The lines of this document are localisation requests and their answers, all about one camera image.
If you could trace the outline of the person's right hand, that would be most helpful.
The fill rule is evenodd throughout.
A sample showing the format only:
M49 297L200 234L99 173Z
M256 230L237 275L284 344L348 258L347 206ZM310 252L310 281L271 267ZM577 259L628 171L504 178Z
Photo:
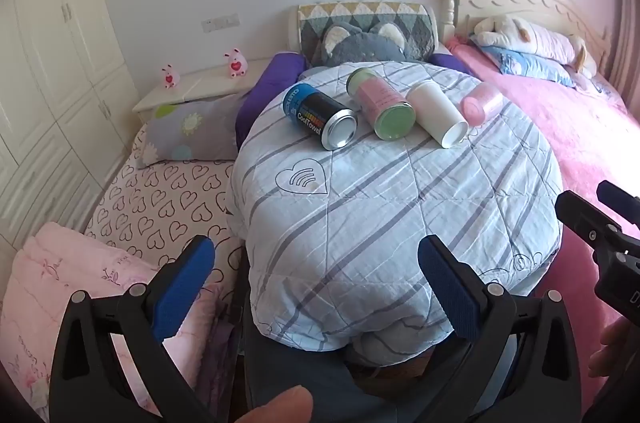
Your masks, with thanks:
M603 329L600 336L601 348L588 360L590 377L608 377L612 373L633 328L634 325L628 319L619 317Z

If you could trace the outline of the person's left hand thumb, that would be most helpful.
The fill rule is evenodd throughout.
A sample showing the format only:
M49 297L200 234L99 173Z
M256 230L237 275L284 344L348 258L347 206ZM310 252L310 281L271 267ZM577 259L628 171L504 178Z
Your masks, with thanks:
M303 386L295 386L269 403L239 418L238 423L309 423L314 399Z

